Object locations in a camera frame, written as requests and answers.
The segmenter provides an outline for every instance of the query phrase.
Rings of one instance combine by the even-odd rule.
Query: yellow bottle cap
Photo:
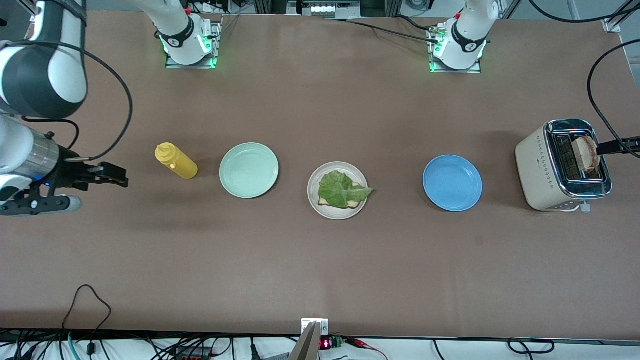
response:
[[[178,157],[178,148],[170,142],[161,143],[156,147],[156,159],[165,165],[175,163]]]

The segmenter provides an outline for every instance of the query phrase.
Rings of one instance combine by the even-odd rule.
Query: yellow squeeze bottle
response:
[[[192,179],[198,173],[198,165],[170,142],[156,147],[156,159],[183,179]]]

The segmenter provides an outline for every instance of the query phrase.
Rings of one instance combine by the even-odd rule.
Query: toaster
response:
[[[598,143],[591,125],[584,120],[553,120],[542,125],[516,146],[516,163],[522,190],[530,207],[539,211],[591,211],[589,201],[611,193],[611,178],[604,157],[590,172],[576,162],[572,141],[590,136]]]

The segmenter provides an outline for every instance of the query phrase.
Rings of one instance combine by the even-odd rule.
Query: plate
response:
[[[258,197],[278,179],[278,158],[261,143],[243,143],[229,150],[220,164],[220,182],[231,195]]]
[[[367,203],[367,199],[361,202],[360,205],[358,205],[358,207],[355,209],[339,209],[334,208],[333,206],[318,205],[318,202],[320,202],[320,196],[318,196],[320,181],[326,174],[329,174],[334,170],[342,172],[343,174],[347,174],[347,176],[349,176],[349,178],[351,178],[354,183],[358,183],[366,188],[369,187],[369,185],[367,185],[367,180],[364,178],[364,175],[360,170],[358,170],[358,168],[341,161],[334,161],[333,163],[327,163],[319,167],[311,175],[311,179],[309,179],[309,184],[307,185],[307,195],[309,196],[309,202],[311,203],[311,206],[313,206],[314,210],[316,210],[320,215],[326,218],[330,218],[331,220],[345,220],[350,217],[354,217],[357,213],[359,213],[362,208],[364,208],[364,204]]]
[[[448,211],[473,208],[482,195],[482,178],[476,167],[457,155],[442,155],[424,169],[424,192],[434,204]]]

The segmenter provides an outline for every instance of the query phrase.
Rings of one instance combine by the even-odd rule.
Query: bread slice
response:
[[[358,183],[353,183],[353,186],[358,186],[358,185],[360,185],[360,184],[358,184]],[[320,206],[331,206],[331,205],[329,205],[329,203],[328,203],[326,200],[324,200],[323,198],[320,198],[320,201],[318,202],[318,205],[320,205]],[[348,209],[355,209],[355,208],[357,208],[359,205],[360,205],[360,203],[359,203],[359,202],[357,202],[357,201],[347,201],[347,208],[348,208]]]
[[[571,143],[578,168],[591,172],[600,165],[598,146],[590,136],[581,136]]]

